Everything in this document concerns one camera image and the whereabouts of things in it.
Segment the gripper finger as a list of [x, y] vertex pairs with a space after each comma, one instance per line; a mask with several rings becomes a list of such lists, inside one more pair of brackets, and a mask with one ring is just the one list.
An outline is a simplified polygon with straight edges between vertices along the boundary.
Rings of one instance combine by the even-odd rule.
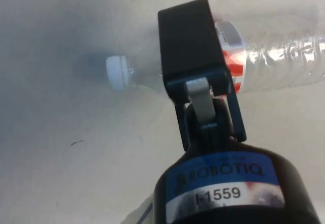
[[175, 106], [184, 148], [190, 131], [204, 146], [223, 146], [246, 131], [229, 68], [225, 63], [208, 0], [158, 12], [162, 79]]

